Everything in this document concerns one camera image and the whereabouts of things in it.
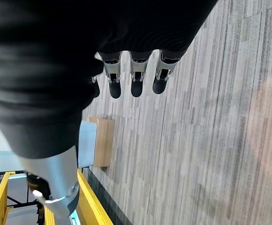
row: yellow railing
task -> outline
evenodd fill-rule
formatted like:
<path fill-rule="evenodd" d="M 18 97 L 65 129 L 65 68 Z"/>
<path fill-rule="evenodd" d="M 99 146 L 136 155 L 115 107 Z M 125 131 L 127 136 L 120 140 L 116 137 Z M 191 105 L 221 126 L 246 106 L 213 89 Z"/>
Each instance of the yellow railing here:
<path fill-rule="evenodd" d="M 53 213 L 47 207 L 44 207 L 44 216 L 45 225 L 55 225 L 55 218 L 53 216 Z"/>
<path fill-rule="evenodd" d="M 0 225 L 6 224 L 9 207 L 7 207 L 8 179 L 15 172 L 6 172 L 0 183 Z"/>
<path fill-rule="evenodd" d="M 0 183 L 0 225 L 5 225 L 8 211 L 7 193 L 8 179 L 15 172 L 6 172 Z M 77 177 L 80 184 L 79 203 L 76 208 L 82 225 L 113 225 L 103 206 L 95 196 L 90 185 L 80 170 L 77 171 Z M 45 225 L 55 225 L 53 213 L 45 207 Z"/>
<path fill-rule="evenodd" d="M 80 170 L 77 170 L 80 185 L 79 203 L 76 212 L 82 225 L 113 225 L 103 206 L 95 196 Z M 51 214 L 45 212 L 45 225 L 54 225 Z"/>

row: blue light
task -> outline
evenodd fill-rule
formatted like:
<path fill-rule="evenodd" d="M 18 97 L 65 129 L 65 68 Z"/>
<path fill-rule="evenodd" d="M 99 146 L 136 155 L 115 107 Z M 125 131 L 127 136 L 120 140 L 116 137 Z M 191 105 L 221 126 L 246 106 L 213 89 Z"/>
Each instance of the blue light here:
<path fill-rule="evenodd" d="M 76 210 L 70 215 L 70 218 L 72 220 L 73 225 L 81 225 L 81 222 L 79 220 L 79 216 Z"/>

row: floor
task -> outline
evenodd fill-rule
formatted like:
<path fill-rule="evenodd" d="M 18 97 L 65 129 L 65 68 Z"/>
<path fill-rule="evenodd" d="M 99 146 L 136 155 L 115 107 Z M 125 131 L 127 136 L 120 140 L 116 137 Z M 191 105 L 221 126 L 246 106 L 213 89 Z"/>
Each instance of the floor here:
<path fill-rule="evenodd" d="M 134 225 L 272 225 L 272 0 L 219 0 L 159 96 L 157 56 L 139 98 L 127 52 L 119 99 L 98 77 L 83 116 L 116 124 L 92 172 Z"/>

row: robotic hand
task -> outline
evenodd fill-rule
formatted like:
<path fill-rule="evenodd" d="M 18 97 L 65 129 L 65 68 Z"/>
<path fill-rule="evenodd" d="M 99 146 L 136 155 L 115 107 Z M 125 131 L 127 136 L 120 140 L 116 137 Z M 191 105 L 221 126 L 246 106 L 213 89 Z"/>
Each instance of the robotic hand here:
<path fill-rule="evenodd" d="M 79 127 L 97 95 L 95 75 L 105 65 L 118 98 L 121 51 L 130 51 L 138 97 L 149 55 L 160 49 L 153 90 L 162 93 L 216 1 L 0 0 L 0 129 L 55 215 L 78 203 Z"/>

